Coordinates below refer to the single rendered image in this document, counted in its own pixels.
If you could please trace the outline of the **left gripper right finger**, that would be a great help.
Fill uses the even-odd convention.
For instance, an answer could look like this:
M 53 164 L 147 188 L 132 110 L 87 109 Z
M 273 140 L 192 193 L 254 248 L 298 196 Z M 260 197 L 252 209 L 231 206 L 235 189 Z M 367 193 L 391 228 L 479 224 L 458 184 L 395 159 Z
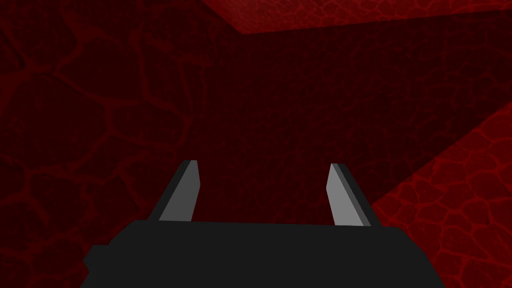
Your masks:
M 326 193 L 336 226 L 382 226 L 345 164 L 332 163 L 330 165 Z

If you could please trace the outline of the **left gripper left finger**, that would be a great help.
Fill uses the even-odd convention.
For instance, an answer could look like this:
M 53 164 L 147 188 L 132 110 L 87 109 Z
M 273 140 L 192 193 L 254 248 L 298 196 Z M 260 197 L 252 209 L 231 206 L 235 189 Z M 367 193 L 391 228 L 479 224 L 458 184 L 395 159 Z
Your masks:
M 196 160 L 184 160 L 175 171 L 148 220 L 190 222 L 194 214 L 199 190 L 198 162 Z

